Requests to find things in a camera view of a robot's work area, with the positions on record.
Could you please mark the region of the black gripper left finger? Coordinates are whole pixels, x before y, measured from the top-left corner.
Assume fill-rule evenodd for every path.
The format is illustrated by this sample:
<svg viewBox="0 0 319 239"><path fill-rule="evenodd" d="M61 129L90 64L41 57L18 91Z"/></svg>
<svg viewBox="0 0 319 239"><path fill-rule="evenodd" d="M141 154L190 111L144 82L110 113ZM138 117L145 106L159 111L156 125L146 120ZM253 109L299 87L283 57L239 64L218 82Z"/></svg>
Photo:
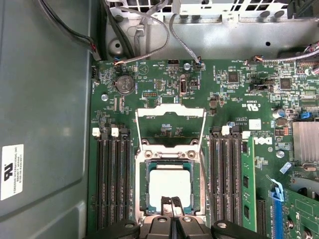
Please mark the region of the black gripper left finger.
<svg viewBox="0 0 319 239"><path fill-rule="evenodd" d="M147 216L142 224L123 219L93 234L95 239L170 239L172 238L172 199L161 198L161 213Z"/></svg>

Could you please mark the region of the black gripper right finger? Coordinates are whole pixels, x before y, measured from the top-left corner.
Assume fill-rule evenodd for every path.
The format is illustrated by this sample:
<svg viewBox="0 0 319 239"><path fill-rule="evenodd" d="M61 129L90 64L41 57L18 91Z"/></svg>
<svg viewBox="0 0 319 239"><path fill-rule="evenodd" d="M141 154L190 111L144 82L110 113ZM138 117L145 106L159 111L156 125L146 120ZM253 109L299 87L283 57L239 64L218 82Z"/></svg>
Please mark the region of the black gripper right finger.
<svg viewBox="0 0 319 239"><path fill-rule="evenodd" d="M187 216L179 197L172 198L173 239L252 239L253 232L232 222L219 220L210 227L195 216Z"/></svg>

